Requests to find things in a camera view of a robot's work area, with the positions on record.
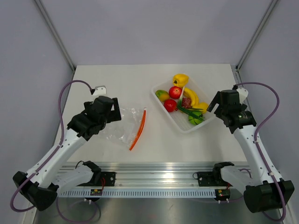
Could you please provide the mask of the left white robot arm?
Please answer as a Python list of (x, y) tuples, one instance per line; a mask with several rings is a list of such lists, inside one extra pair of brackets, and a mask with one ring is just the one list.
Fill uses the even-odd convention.
[(60, 193), (81, 184), (95, 186), (101, 183), (101, 168), (85, 161), (79, 168), (57, 176), (65, 162), (90, 138), (99, 134), (106, 124), (120, 121), (121, 112), (117, 98), (99, 96), (84, 102), (84, 110), (75, 115), (67, 125), (61, 142), (27, 172), (18, 171), (13, 181), (21, 193), (39, 211), (49, 208)]

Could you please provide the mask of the red pomegranate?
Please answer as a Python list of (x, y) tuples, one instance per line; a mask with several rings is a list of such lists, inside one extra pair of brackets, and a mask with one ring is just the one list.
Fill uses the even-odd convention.
[(165, 100), (164, 107), (167, 110), (167, 112), (174, 112), (177, 110), (177, 102), (173, 99)]

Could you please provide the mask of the red apple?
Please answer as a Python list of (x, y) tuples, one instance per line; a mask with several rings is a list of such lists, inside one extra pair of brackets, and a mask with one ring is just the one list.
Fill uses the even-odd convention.
[(179, 99), (182, 93), (182, 89), (177, 86), (173, 86), (169, 89), (169, 96), (172, 99)]

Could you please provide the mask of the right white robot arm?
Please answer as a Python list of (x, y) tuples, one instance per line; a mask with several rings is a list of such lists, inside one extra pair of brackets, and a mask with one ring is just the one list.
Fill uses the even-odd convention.
[(229, 128), (241, 146), (251, 170), (243, 174), (231, 162), (216, 163), (212, 180), (218, 185), (225, 182), (242, 193), (247, 208), (252, 213), (285, 209), (294, 192), (291, 181), (285, 181), (271, 162), (261, 142), (256, 121), (243, 103), (248, 92), (238, 90), (218, 91), (207, 111), (214, 112)]

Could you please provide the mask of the aluminium mounting rail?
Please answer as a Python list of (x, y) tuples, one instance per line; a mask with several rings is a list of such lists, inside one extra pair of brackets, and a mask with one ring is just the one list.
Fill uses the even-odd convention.
[(115, 172), (116, 189), (198, 188), (195, 173), (210, 171), (215, 162), (96, 162), (103, 171)]

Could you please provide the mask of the right aluminium frame post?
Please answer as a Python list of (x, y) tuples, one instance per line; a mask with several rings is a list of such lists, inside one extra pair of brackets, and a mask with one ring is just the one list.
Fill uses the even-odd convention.
[(268, 21), (270, 20), (270, 17), (272, 16), (273, 12), (275, 11), (276, 7), (279, 4), (279, 0), (271, 0), (269, 5), (267, 6), (264, 14), (262, 15), (261, 20), (259, 21), (258, 26), (256, 27), (253, 35), (251, 36), (244, 52), (242, 53), (242, 56), (238, 63), (235, 66), (235, 69), (237, 72), (239, 72), (244, 65), (246, 59), (248, 58), (250, 52), (252, 51), (253, 47), (255, 46), (255, 43), (257, 42), (258, 38), (262, 34), (263, 30), (265, 29)]

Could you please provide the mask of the yellow lemon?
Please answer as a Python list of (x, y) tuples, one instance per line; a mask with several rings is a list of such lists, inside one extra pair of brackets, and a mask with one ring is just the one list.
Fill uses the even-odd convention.
[(208, 109), (208, 104), (205, 103), (205, 102), (201, 102), (199, 104), (196, 104), (194, 105), (192, 108), (193, 109), (199, 109), (199, 111), (202, 113), (202, 114), (205, 114), (207, 112), (207, 109)]

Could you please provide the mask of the yellow banana bunch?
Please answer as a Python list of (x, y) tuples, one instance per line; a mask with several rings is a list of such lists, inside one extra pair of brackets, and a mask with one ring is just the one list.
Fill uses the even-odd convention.
[(183, 95), (187, 98), (191, 99), (191, 106), (195, 106), (199, 104), (199, 97), (198, 95), (191, 89), (185, 87)]

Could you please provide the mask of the green spring onion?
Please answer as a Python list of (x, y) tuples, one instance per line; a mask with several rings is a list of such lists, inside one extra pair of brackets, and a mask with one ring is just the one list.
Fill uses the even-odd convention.
[(182, 93), (181, 93), (181, 95), (180, 95), (180, 98), (178, 99), (178, 102), (177, 102), (177, 109), (180, 110), (181, 112), (187, 114), (187, 115), (196, 117), (196, 115), (193, 114), (193, 112), (199, 112), (199, 109), (193, 109), (193, 108), (186, 109), (186, 108), (183, 108), (182, 105), (181, 105), (181, 103), (182, 103), (182, 98), (183, 98), (183, 93), (184, 93), (184, 88), (185, 88), (185, 86), (183, 87), (183, 89), (182, 89)]

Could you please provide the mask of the green apple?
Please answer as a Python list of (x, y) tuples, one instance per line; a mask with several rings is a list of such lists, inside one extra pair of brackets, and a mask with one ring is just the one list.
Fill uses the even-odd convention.
[(198, 125), (200, 123), (202, 123), (204, 121), (204, 117), (203, 114), (201, 112), (193, 112), (193, 114), (196, 115), (196, 117), (193, 116), (188, 116), (188, 121), (192, 124), (192, 125)]

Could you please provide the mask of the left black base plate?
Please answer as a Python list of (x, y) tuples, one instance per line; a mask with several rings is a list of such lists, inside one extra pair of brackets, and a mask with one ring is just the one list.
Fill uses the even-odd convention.
[(104, 187), (114, 187), (116, 180), (115, 172), (101, 172), (100, 185)]

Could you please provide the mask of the left aluminium frame post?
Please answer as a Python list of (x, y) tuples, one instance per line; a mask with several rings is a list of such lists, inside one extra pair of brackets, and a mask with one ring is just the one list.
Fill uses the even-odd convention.
[(55, 43), (57, 44), (58, 49), (60, 50), (63, 58), (65, 59), (66, 63), (68, 64), (69, 68), (71, 69), (72, 73), (74, 74), (76, 71), (76, 65), (74, 64), (73, 60), (71, 59), (63, 41), (61, 40), (57, 29), (55, 28), (53, 21), (50, 15), (47, 12), (45, 5), (43, 4), (42, 0), (33, 0), (33, 3), (37, 7), (38, 12), (41, 14), (42, 19), (44, 20), (49, 32), (54, 39)]

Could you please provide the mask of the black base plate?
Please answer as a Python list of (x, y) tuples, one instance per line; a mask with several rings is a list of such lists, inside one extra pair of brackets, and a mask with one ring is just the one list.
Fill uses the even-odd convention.
[(200, 187), (215, 187), (217, 183), (215, 181), (212, 171), (209, 172), (195, 172), (193, 178), (197, 180)]
[(116, 180), (115, 172), (101, 172), (100, 185), (104, 187), (114, 187)]

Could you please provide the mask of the yellow bell pepper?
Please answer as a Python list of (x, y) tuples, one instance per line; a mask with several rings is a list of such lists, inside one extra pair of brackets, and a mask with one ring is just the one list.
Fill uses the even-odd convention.
[(172, 79), (173, 85), (179, 88), (183, 88), (188, 81), (189, 77), (186, 74), (176, 74)]

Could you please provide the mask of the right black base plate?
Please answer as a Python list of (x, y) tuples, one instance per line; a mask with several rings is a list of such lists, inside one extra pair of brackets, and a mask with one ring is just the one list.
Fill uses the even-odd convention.
[(215, 187), (217, 183), (215, 181), (212, 171), (209, 172), (195, 172), (193, 178), (197, 180), (200, 187)]

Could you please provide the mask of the purple grape bunch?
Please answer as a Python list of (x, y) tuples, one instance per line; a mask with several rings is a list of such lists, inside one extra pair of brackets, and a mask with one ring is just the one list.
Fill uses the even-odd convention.
[(182, 98), (181, 105), (183, 108), (186, 108), (186, 109), (192, 108), (191, 103), (192, 103), (192, 100), (190, 98)]

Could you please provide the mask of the clear orange-zip bag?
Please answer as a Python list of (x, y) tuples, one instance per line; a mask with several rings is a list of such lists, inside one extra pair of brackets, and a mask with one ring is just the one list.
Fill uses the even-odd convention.
[(100, 137), (132, 151), (145, 127), (147, 108), (125, 107), (120, 112), (121, 120), (107, 124), (100, 132)]

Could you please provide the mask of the aluminium frame post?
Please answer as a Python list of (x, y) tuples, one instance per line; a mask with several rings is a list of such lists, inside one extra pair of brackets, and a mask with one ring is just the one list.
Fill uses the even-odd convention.
[(239, 72), (244, 65), (246, 59), (248, 58), (250, 52), (252, 51), (253, 47), (255, 46), (255, 43), (257, 42), (258, 38), (262, 34), (263, 30), (265, 29), (268, 21), (270, 20), (270, 17), (272, 16), (273, 12), (275, 11), (276, 7), (279, 4), (279, 0), (271, 0), (269, 5), (267, 6), (264, 14), (262, 15), (261, 20), (259, 21), (258, 26), (256, 27), (253, 35), (251, 36), (244, 52), (242, 53), (242, 56), (238, 63), (235, 66), (235, 69), (237, 72)]
[(61, 40), (57, 29), (55, 28), (53, 21), (50, 15), (47, 12), (45, 5), (43, 4), (42, 0), (33, 0), (33, 3), (37, 7), (38, 12), (41, 14), (42, 19), (44, 20), (49, 32), (54, 39), (55, 43), (57, 44), (58, 49), (60, 50), (63, 58), (65, 59), (66, 63), (68, 64), (69, 68), (71, 69), (72, 73), (74, 74), (76, 71), (76, 65), (74, 64), (73, 60), (71, 59), (63, 41)]

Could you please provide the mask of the green orange mango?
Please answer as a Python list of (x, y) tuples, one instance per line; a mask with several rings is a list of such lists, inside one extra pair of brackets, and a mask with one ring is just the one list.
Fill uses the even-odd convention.
[(168, 99), (170, 99), (169, 93), (167, 91), (164, 90), (157, 90), (155, 92), (155, 95), (157, 96), (157, 98), (161, 101), (164, 102)]

